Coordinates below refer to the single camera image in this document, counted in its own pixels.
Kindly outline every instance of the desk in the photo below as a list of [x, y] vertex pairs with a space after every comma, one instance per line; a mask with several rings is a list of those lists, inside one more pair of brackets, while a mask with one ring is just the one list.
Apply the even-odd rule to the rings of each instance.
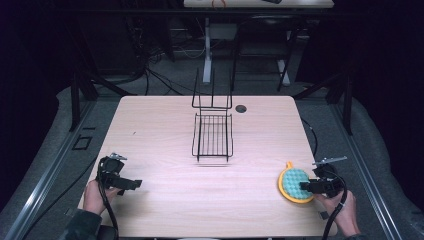
[[[192, 156], [191, 97], [122, 98], [99, 153], [128, 158], [121, 176], [142, 179], [112, 203], [125, 237], [321, 236], [314, 203], [279, 192], [287, 161], [310, 176], [313, 156], [295, 102], [287, 96], [233, 96], [234, 149], [226, 158]], [[90, 179], [96, 176], [96, 167]], [[107, 211], [104, 224], [111, 225]], [[337, 231], [334, 225], [331, 234]]]

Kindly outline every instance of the wire basket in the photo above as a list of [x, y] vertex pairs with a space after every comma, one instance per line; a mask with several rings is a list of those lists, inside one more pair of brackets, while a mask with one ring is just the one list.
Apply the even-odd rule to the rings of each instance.
[[197, 161], [201, 157], [225, 157], [228, 162], [233, 155], [232, 116], [228, 114], [232, 94], [229, 82], [223, 91], [216, 91], [214, 75], [200, 90], [199, 72], [196, 74], [192, 107], [199, 112], [195, 115], [192, 154]]

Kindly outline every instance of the sponge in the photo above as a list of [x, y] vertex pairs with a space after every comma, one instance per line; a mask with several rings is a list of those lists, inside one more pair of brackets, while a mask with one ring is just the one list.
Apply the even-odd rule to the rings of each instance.
[[300, 189], [301, 182], [309, 182], [309, 176], [305, 171], [293, 168], [292, 162], [287, 163], [287, 168], [281, 172], [278, 178], [278, 188], [281, 194], [295, 203], [308, 203], [314, 196], [312, 193]]

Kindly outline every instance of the hand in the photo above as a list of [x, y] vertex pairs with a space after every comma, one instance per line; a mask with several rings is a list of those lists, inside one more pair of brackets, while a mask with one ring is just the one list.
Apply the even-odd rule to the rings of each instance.
[[[119, 188], [105, 189], [109, 202], [112, 202], [119, 191], [121, 191]], [[100, 215], [106, 209], [99, 192], [99, 183], [96, 180], [91, 180], [85, 188], [83, 209], [97, 215]]]
[[[315, 199], [324, 205], [328, 214], [331, 214], [340, 203], [342, 195], [343, 192], [340, 192], [333, 198], [327, 198], [321, 194], [314, 194]], [[337, 214], [335, 222], [342, 230], [345, 237], [361, 233], [356, 222], [356, 198], [351, 191], [347, 192], [345, 206], [340, 210], [339, 214]]]

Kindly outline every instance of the blue scrubbing pad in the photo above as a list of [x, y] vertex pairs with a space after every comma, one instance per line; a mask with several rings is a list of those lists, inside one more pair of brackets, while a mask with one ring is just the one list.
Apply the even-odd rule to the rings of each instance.
[[301, 182], [309, 182], [309, 176], [305, 171], [293, 168], [291, 162], [287, 163], [287, 168], [280, 174], [278, 187], [284, 197], [292, 202], [307, 203], [313, 199], [312, 193], [300, 189]]

